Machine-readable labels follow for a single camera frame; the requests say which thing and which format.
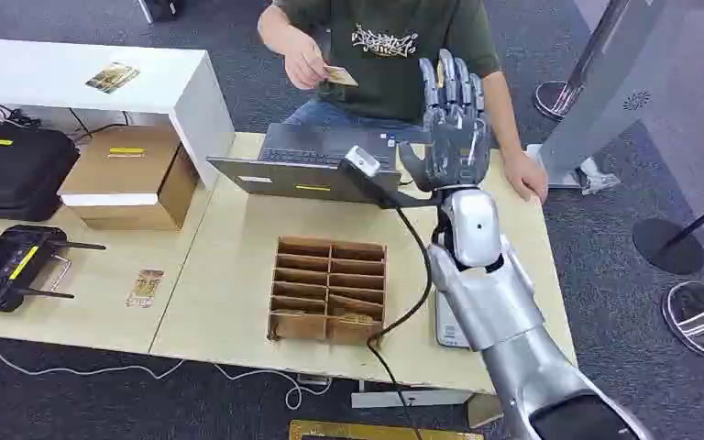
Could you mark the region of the person's left hand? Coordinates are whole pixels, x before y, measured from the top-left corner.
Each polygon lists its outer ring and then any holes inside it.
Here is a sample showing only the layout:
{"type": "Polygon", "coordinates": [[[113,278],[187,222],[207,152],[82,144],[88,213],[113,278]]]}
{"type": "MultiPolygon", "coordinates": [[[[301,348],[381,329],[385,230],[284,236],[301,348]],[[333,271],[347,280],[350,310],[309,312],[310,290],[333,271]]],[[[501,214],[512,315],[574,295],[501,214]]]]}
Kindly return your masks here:
{"type": "Polygon", "coordinates": [[[524,200],[535,197],[543,204],[548,195],[548,179],[542,165],[524,151],[501,153],[504,173],[514,191],[524,200]]]}

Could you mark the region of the person's right hand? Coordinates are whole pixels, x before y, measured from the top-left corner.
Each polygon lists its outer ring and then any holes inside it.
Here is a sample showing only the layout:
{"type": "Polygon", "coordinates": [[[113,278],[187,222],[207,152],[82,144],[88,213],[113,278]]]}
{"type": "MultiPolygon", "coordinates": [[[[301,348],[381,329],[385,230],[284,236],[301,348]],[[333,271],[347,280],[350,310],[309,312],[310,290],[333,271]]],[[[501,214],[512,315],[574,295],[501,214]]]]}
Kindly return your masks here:
{"type": "Polygon", "coordinates": [[[311,90],[329,79],[320,47],[301,30],[295,28],[287,37],[283,58],[288,78],[300,90],[311,90]]]}

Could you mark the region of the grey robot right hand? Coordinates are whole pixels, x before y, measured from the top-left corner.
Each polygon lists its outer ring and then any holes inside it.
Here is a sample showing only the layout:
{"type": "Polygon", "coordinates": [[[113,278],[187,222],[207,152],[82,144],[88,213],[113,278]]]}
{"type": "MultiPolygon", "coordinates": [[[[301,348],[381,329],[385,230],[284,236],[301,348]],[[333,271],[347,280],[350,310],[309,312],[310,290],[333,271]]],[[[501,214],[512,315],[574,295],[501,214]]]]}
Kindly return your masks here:
{"type": "Polygon", "coordinates": [[[423,130],[428,139],[419,157],[408,140],[397,144],[399,159],[423,192],[476,187],[490,163],[491,127],[482,81],[448,49],[437,61],[419,59],[423,77],[423,130]]]}

